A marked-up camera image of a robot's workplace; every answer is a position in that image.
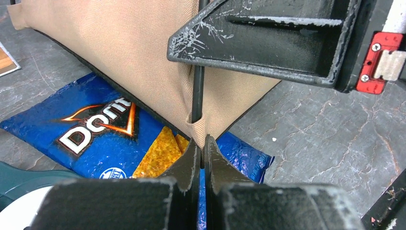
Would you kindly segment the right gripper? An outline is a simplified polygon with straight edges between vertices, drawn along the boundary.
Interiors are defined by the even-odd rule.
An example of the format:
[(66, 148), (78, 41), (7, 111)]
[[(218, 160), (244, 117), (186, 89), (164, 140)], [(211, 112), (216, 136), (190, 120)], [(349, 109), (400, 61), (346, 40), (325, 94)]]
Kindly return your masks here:
[(363, 0), (336, 90), (381, 94), (389, 81), (406, 81), (406, 2)]

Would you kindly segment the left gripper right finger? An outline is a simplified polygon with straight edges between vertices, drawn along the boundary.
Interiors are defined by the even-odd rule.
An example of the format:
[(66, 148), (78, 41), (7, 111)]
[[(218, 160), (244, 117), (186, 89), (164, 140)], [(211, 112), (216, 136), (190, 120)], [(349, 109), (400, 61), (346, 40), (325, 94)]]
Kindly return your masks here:
[(206, 226), (209, 230), (361, 230), (346, 191), (332, 184), (257, 184), (220, 152), (204, 147)]

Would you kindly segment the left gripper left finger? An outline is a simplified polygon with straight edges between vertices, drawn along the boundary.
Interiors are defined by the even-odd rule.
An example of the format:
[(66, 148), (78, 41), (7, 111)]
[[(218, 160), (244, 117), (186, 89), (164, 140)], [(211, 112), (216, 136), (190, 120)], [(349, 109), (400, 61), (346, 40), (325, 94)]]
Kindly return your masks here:
[(195, 230), (200, 153), (191, 140), (161, 176), (72, 179), (45, 196), (33, 230)]

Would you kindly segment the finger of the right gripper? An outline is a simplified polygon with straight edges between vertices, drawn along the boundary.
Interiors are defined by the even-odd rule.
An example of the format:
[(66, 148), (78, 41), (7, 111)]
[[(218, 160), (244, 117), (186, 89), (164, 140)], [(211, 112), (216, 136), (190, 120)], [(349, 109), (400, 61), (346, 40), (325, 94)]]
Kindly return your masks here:
[(215, 0), (168, 41), (170, 61), (333, 87), (358, 0)]
[(382, 193), (361, 219), (366, 230), (406, 230), (406, 172)]

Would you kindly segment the tan pet tent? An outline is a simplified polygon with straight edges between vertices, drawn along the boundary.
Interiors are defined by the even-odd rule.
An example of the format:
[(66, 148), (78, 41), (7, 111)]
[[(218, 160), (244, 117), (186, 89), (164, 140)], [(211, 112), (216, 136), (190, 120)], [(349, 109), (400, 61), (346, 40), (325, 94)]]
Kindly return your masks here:
[(192, 122), (193, 68), (168, 61), (167, 45), (197, 11), (196, 0), (23, 0), (8, 7), (15, 29), (58, 41), (203, 147), (278, 80), (206, 68), (203, 115)]

